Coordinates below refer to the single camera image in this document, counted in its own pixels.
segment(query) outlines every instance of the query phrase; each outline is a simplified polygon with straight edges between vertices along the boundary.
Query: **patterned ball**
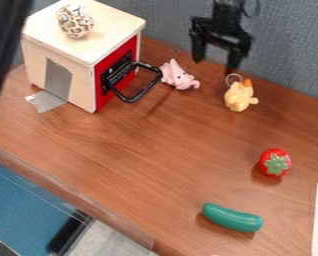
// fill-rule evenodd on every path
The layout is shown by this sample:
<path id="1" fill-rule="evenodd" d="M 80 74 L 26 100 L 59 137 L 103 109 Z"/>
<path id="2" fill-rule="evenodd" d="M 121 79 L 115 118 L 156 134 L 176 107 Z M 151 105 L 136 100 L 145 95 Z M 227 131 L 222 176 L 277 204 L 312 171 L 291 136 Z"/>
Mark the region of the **patterned ball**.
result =
<path id="1" fill-rule="evenodd" d="M 75 3 L 60 8 L 56 15 L 61 29 L 72 38 L 89 33 L 95 24 L 89 10 Z"/>

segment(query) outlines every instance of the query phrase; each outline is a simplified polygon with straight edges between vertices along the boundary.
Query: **toy strawberry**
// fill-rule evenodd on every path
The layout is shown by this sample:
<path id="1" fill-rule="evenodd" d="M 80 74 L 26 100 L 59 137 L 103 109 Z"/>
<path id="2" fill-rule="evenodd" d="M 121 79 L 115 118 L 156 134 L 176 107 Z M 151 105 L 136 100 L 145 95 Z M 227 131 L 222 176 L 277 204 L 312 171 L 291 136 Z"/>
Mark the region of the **toy strawberry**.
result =
<path id="1" fill-rule="evenodd" d="M 282 149 L 270 148 L 261 154 L 260 169 L 268 176 L 282 177 L 290 171 L 291 166 L 290 156 Z"/>

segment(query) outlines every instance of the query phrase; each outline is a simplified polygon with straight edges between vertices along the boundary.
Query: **toy cucumber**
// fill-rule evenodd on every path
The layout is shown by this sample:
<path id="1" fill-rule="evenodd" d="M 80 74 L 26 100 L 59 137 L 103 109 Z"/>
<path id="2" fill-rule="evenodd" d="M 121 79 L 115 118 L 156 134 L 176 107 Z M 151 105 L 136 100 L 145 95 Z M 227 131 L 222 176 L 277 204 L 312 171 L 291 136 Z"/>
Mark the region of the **toy cucumber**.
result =
<path id="1" fill-rule="evenodd" d="M 202 212 L 212 222 L 241 232 L 256 232 L 263 224 L 258 215 L 237 212 L 213 203 L 205 203 Z"/>

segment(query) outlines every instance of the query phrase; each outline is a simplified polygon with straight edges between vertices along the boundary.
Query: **pink toy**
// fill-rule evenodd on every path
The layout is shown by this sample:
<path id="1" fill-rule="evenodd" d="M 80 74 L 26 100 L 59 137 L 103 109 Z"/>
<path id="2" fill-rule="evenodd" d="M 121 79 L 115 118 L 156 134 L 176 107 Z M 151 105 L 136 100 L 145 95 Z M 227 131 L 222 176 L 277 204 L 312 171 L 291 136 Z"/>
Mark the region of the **pink toy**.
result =
<path id="1" fill-rule="evenodd" d="M 197 89 L 200 86 L 200 82 L 194 80 L 194 76 L 187 74 L 175 59 L 171 59 L 170 63 L 165 62 L 160 69 L 163 72 L 161 81 L 175 86 L 178 90 L 185 90 L 191 86 Z"/>

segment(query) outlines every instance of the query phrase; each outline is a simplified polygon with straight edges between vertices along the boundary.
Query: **gray floor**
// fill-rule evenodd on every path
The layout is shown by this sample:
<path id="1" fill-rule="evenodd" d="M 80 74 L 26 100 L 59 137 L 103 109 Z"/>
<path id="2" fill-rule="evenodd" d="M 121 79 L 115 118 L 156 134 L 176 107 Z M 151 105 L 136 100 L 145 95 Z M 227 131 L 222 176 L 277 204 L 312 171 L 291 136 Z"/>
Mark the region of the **gray floor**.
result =
<path id="1" fill-rule="evenodd" d="M 156 256 L 129 238 L 95 221 L 72 246 L 67 256 Z"/>

